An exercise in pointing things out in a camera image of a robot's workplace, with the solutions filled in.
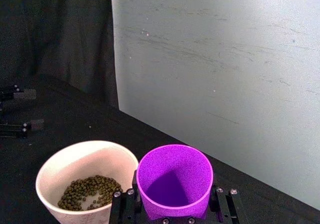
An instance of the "black curtain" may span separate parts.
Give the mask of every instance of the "black curtain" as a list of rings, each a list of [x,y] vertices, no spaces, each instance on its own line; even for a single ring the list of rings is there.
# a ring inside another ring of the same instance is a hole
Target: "black curtain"
[[[118,107],[111,0],[0,2],[0,83],[50,74]]]

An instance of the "paper cup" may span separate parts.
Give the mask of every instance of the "paper cup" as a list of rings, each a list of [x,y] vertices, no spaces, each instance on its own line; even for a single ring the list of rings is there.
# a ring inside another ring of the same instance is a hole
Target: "paper cup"
[[[113,178],[126,191],[132,187],[137,167],[133,153],[119,144],[106,141],[77,143],[60,150],[45,162],[36,178],[36,193],[61,224],[108,224],[111,204],[75,212],[60,209],[58,201],[72,181],[94,175]],[[88,196],[82,208],[86,209],[94,199],[90,200]]]
[[[137,169],[137,185],[148,217],[205,218],[214,173],[195,148],[167,145],[147,153]]]

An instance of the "bolt head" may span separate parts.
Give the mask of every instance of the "bolt head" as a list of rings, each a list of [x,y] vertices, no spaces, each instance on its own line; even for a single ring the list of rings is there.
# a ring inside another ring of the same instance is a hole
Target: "bolt head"
[[[230,193],[231,193],[232,195],[236,195],[236,194],[238,194],[238,191],[237,191],[236,189],[231,189],[231,190],[230,190]]]
[[[189,223],[189,224],[195,224],[196,221],[195,221],[194,218],[189,218],[189,219],[188,219],[188,223]]]
[[[217,188],[216,191],[217,191],[218,193],[223,193],[223,192],[224,192],[223,188]]]
[[[113,196],[115,197],[115,198],[117,198],[117,197],[119,197],[121,195],[121,192],[115,192],[114,194],[113,194]]]
[[[168,218],[164,218],[163,220],[162,220],[162,224],[169,224],[169,219]]]
[[[128,190],[128,195],[132,195],[133,193],[135,193],[135,191],[133,189]]]

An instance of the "purple cup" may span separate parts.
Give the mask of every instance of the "purple cup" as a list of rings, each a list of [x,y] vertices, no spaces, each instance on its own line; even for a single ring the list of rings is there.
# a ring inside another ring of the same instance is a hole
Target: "purple cup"
[[[206,217],[214,172],[199,150],[180,144],[148,152],[136,173],[148,217]]]

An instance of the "white cup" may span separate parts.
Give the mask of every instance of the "white cup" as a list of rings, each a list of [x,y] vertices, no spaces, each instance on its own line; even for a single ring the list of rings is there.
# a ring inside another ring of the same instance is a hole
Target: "white cup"
[[[111,204],[89,211],[67,211],[58,207],[58,201],[72,181],[94,175],[113,178],[126,191],[132,187],[137,167],[137,158],[119,144],[106,141],[77,143],[60,150],[45,162],[37,175],[35,189],[42,203],[61,224],[108,224]],[[86,210],[94,199],[88,196],[82,208]]]

